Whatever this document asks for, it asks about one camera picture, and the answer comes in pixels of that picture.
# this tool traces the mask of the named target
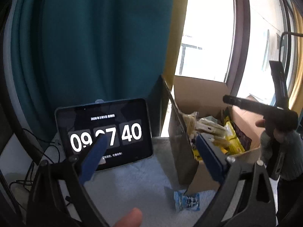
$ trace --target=metal bolt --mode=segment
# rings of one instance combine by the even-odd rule
[[[47,160],[43,160],[40,162],[40,165],[41,166],[46,166],[48,164],[48,161]]]
[[[78,157],[76,155],[72,155],[69,157],[70,162],[75,162],[77,159],[78,159]]]
[[[259,166],[263,166],[264,165],[264,162],[262,161],[262,160],[257,160],[257,165],[259,165]]]
[[[227,156],[227,161],[229,162],[229,163],[234,163],[235,161],[236,161],[236,159],[234,158],[234,157],[231,157],[231,156]]]

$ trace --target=blue snack package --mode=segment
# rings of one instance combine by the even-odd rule
[[[174,192],[175,207],[177,211],[184,209],[188,211],[200,210],[200,194],[184,195],[181,192]]]

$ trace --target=black trousers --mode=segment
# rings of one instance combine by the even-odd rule
[[[286,181],[280,178],[278,182],[278,222],[288,214],[303,190],[303,174],[295,180]]]

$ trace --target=open cardboard box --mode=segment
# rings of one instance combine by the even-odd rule
[[[198,111],[199,117],[216,117],[227,107],[222,101],[223,96],[229,94],[227,86],[222,82],[175,76],[174,90],[175,100],[166,86],[172,102],[169,137],[179,183],[189,185],[187,194],[216,190],[219,184],[212,180],[203,161],[196,161],[193,156],[187,129],[179,111],[186,114]],[[262,119],[262,116],[238,107],[232,108],[231,115],[239,129],[252,140],[249,151],[234,157],[254,163],[260,157],[260,135],[264,130],[256,127],[255,121]]]

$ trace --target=tablet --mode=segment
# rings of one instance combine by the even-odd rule
[[[107,136],[107,150],[97,170],[125,165],[153,155],[144,99],[58,108],[55,118],[66,157],[80,154],[99,134]]]

